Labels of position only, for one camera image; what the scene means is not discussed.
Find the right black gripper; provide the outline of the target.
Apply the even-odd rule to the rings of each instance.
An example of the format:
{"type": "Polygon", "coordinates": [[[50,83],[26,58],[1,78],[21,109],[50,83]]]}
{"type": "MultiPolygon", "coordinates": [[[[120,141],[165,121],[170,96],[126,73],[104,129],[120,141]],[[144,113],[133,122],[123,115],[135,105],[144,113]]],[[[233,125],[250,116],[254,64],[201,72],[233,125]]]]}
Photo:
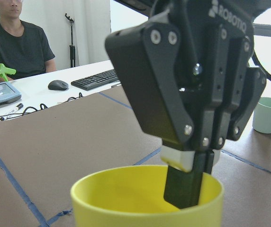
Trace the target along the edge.
{"type": "Polygon", "coordinates": [[[266,0],[157,0],[150,17],[167,13],[169,23],[181,35],[175,77],[179,88],[196,87],[207,69],[207,47],[218,33],[231,42],[224,80],[223,102],[216,109],[212,149],[220,150],[226,140],[239,140],[266,87],[266,75],[259,67],[248,67],[253,39],[253,21],[268,9],[266,0]]]}

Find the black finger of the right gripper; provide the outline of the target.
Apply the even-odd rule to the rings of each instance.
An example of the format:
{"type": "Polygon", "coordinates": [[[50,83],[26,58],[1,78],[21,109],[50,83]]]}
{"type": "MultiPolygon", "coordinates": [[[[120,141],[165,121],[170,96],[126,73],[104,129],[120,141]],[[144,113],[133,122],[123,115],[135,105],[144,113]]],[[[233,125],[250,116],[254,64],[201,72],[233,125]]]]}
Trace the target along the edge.
{"type": "Polygon", "coordinates": [[[175,78],[181,36],[169,12],[110,34],[107,54],[121,81],[143,132],[163,142],[162,160],[168,164],[164,199],[179,209],[199,203],[203,173],[210,173],[214,154],[210,136],[198,130],[182,102],[175,78]]]}

